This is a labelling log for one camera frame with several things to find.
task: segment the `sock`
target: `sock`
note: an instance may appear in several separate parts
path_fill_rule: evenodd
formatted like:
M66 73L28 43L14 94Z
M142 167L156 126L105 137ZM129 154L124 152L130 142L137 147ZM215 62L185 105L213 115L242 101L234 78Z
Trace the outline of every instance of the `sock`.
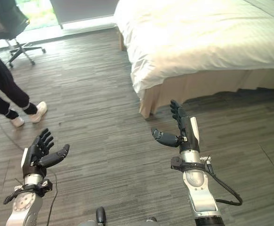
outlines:
M16 117L19 117L19 114L14 110L9 109L8 113L5 116L9 119L15 119Z
M29 103L27 107L22 109L26 114L36 114L38 111L37 106L32 103Z

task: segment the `shoe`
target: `shoe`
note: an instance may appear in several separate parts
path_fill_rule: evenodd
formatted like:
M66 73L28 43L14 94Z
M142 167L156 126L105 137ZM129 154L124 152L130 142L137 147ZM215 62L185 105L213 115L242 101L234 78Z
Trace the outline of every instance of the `shoe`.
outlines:
M147 222L157 222L157 219L155 217L150 217L146 220Z
M24 124L24 120L20 116L16 117L15 119L11 119L10 122L14 125L14 127L20 127Z
M37 109L38 111L36 112L36 114L29 114L29 118L30 118L30 121L32 123L38 123L39 121L41 121L42 119L42 116L46 113L47 111L47 104L42 101L41 103L39 103L37 105Z

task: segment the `mattress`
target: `mattress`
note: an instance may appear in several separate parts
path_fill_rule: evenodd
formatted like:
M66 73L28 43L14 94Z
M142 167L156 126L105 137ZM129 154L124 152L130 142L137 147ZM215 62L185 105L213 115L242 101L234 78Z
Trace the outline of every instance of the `mattress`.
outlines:
M274 69L274 0L120 0L133 88L199 71Z

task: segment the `black cable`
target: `black cable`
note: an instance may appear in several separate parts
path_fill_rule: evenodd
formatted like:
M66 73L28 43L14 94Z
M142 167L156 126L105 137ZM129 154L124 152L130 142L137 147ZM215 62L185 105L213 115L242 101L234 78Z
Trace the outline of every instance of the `black cable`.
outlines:
M19 181L17 178L14 178L20 185L23 186L23 184L21 183L21 181Z
M1 130L2 130L2 132L5 134L5 136L19 149L19 150L21 150L21 151L24 151L24 148L22 148L20 145L18 145L6 132L5 132L5 130L3 129L3 127L2 127L2 125L1 125L1 123L0 123L0 128L1 128ZM50 206L50 210L49 210L49 214L48 214L48 218L47 218L47 224L46 224L46 226L49 226L49 222L50 222L50 216L51 216L51 212L52 212L52 208L53 208L53 205L54 205L54 202L55 202L55 200L56 200L56 197L57 197L57 193L58 193L58 189L57 189L57 176L56 176L56 174L55 174L55 172L54 171L52 171L52 170L48 170L48 171L50 171L53 175L54 175L54 177L55 177L55 179L56 179L56 194L55 194L55 196L54 196L54 198L53 198L53 200L52 200L52 202L51 202L51 206ZM30 192L30 191L19 191L16 195L19 195L20 193L24 193L24 192ZM4 200L4 202L5 201L7 201L7 199L8 198L11 198L11 200L13 199L13 198L15 198L13 195L15 195L15 192L13 192L11 195L9 195L8 197L6 197L6 199Z
M205 162L203 163L204 165L206 165L208 159L209 159L210 155L208 155L207 159L205 160Z
M20 145L18 145L6 132L5 130L2 128L2 125L0 123L0 128L2 130L2 132L5 134L5 136L21 151L24 151L24 148L22 148Z
M56 176L56 174L55 174L54 171L52 171L52 170L50 170L50 169L49 169L48 171L51 171L51 173L53 173L53 175L54 175L54 177L55 177L55 179L56 179L56 194L55 194L55 196L54 196L54 198L53 198L53 200L52 200L51 206L50 206L50 210L49 210L49 214L48 214L46 226L49 226L49 221L50 221L50 216L51 216L53 204L54 204L54 201L56 200L57 193L58 193L58 189L57 189L57 176Z
M240 195L234 190L232 189L229 185L227 185L225 182L223 182L222 180L220 180L215 174L210 173L208 170L203 169L201 167L194 167L194 168L185 168L185 170L189 171L189 170L202 170L206 173L208 173L209 175L211 175L211 177L217 181L224 189L226 189L230 194L232 194L239 202L234 202L234 201L228 201L228 200L224 200L224 199L216 199L216 202L221 202L221 203L225 203L228 205L233 205L233 206L240 206L242 205L242 198L240 197Z

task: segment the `floor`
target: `floor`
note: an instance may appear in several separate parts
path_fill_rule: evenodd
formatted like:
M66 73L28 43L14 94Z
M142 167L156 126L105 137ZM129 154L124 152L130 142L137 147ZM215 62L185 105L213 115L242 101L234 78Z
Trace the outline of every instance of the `floor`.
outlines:
M22 113L26 124L19 129L2 116L0 124L21 147L44 128L55 138L52 151L71 146L52 168L58 196L50 225L76 226L104 206L110 226L139 226L148 216L162 226L194 226L182 173L170 169L178 150L158 144L150 133L151 127L178 133L176 122L167 106L149 120L138 113L130 64L115 30L43 47L46 54L30 53L35 66L22 56L12 73L32 102L47 102L48 113L34 125ZM184 108L197 117L202 155L211 155L215 173L244 200L240 207L218 204L225 224L274 225L274 90L219 93L189 100ZM0 225L11 213L12 204L2 202L18 185L15 178L21 180L21 156L0 128ZM47 178L55 182L51 172ZM215 198L233 198L211 178L209 188ZM40 226L53 197L54 191L44 198Z

